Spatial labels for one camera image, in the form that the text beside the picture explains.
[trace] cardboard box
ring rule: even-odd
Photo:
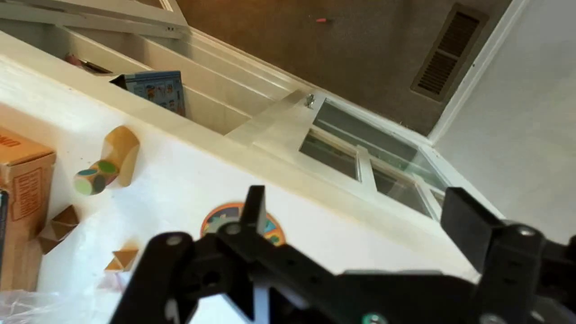
[[[36,235],[47,217],[54,160],[53,149],[0,127],[0,190],[8,192],[0,289],[36,289],[42,262]]]

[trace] window pane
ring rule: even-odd
[[[387,194],[389,198],[425,214],[431,216],[429,208],[425,207],[423,198],[420,196],[418,189],[398,181],[391,174],[386,174],[375,169],[375,180],[380,192]]]
[[[353,145],[364,145],[373,156],[404,172],[420,174],[427,183],[447,189],[447,183],[414,145],[339,109],[330,100],[323,104],[315,124]]]
[[[308,135],[301,151],[351,178],[357,178],[357,160],[344,151],[339,151],[326,142]]]

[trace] wall vent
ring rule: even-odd
[[[422,66],[414,90],[443,100],[450,82],[463,66],[470,46],[479,36],[483,14],[454,5],[449,19]]]

